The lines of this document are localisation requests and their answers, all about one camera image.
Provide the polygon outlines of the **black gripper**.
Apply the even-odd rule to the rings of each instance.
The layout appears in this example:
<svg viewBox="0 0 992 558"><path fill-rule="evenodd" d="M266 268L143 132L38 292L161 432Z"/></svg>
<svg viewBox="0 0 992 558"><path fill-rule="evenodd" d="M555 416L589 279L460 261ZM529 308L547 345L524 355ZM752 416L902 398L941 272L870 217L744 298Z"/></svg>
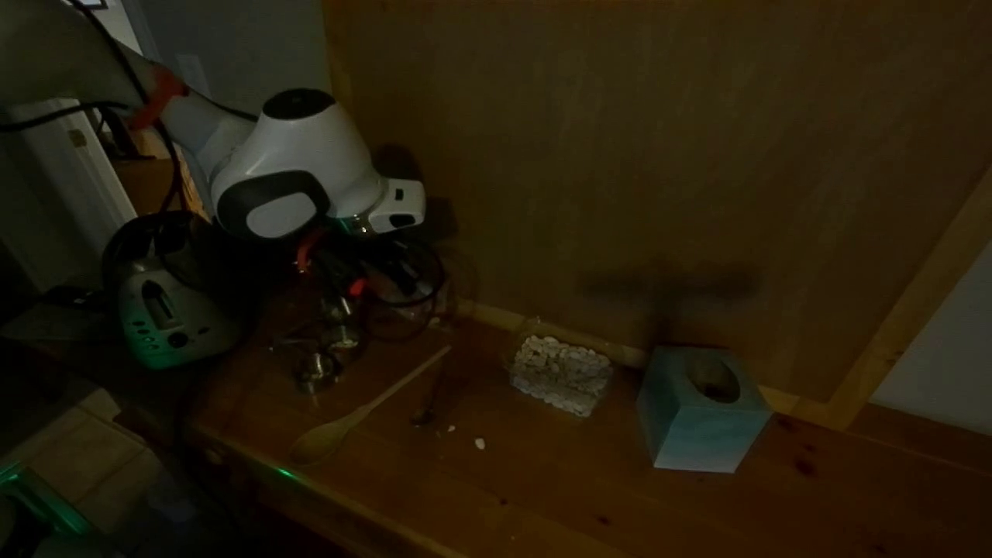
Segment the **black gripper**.
<svg viewBox="0 0 992 558"><path fill-rule="evenodd" d="M308 228L293 246L293 271L320 290L324 325L363 328L376 310L432 310L447 268L411 234L347 236L338 228Z"/></svg>

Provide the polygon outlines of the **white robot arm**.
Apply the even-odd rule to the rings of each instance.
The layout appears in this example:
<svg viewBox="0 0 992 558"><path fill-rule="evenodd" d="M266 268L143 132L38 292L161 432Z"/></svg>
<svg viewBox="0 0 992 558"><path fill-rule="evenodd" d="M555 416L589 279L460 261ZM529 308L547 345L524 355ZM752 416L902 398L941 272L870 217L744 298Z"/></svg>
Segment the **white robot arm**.
<svg viewBox="0 0 992 558"><path fill-rule="evenodd" d="M289 86L245 117L114 42L77 0L0 0L0 102L55 102L7 133L90 110L159 132L193 158L209 217L236 238L289 238L320 221L372 238L426 214L425 184L380 174L332 92Z"/></svg>

